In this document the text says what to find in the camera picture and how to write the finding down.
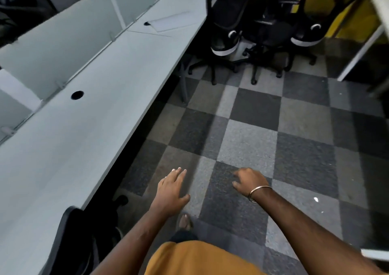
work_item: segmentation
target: forearm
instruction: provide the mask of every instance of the forearm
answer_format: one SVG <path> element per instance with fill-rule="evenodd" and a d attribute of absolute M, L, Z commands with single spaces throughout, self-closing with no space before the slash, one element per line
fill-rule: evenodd
<path fill-rule="evenodd" d="M 279 226 L 309 275 L 382 274 L 371 261 L 272 189 L 259 189 L 253 198 Z"/>
<path fill-rule="evenodd" d="M 93 275 L 138 274 L 155 236 L 167 217 L 148 211 L 93 271 Z"/>

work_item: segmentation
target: bare foot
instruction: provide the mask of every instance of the bare foot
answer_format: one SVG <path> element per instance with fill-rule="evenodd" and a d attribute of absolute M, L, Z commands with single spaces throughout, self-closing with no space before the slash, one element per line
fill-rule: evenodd
<path fill-rule="evenodd" d="M 193 223 L 191 217 L 188 214 L 183 214 L 181 216 L 180 222 L 178 223 L 178 228 L 181 230 L 190 231 L 193 228 Z"/>

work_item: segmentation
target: person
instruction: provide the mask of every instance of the person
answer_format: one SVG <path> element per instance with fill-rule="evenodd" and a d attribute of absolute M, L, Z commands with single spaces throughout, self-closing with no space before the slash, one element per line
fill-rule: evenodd
<path fill-rule="evenodd" d="M 93 275 L 138 274 L 146 253 L 166 220 L 178 214 L 190 201 L 180 198 L 186 170 L 173 169 L 158 183 L 150 209 L 93 271 Z M 357 250 L 321 227 L 268 187 L 265 177 L 251 168 L 235 172 L 240 182 L 233 187 L 255 200 L 276 222 L 309 275 L 376 275 L 383 272 Z M 145 274 L 244 274 L 263 275 L 256 266 L 216 246 L 197 240 L 188 231 L 188 215 L 179 221 L 181 228 L 153 254 Z"/>

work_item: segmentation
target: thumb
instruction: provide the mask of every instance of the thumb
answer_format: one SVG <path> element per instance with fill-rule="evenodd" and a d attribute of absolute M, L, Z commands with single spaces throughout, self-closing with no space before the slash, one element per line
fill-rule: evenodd
<path fill-rule="evenodd" d="M 184 207 L 191 200 L 191 196 L 186 194 L 184 197 L 180 198 L 181 206 Z"/>
<path fill-rule="evenodd" d="M 232 186 L 235 188 L 236 191 L 238 191 L 239 193 L 241 192 L 241 184 L 236 182 L 236 181 L 233 181 L 232 182 Z"/>

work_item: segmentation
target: hand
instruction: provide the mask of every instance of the hand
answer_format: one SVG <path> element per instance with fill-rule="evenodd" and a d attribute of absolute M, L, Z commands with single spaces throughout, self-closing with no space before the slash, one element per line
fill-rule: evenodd
<path fill-rule="evenodd" d="M 173 169 L 170 174 L 160 180 L 150 210 L 155 210 L 166 218 L 178 214 L 191 199 L 189 194 L 182 198 L 179 197 L 185 175 L 186 169 L 181 172 L 181 168 L 178 168 Z"/>
<path fill-rule="evenodd" d="M 269 182 L 264 175 L 252 168 L 240 168 L 234 173 L 239 178 L 240 183 L 233 181 L 232 186 L 243 196 L 249 196 L 252 189 L 259 186 L 269 186 Z"/>

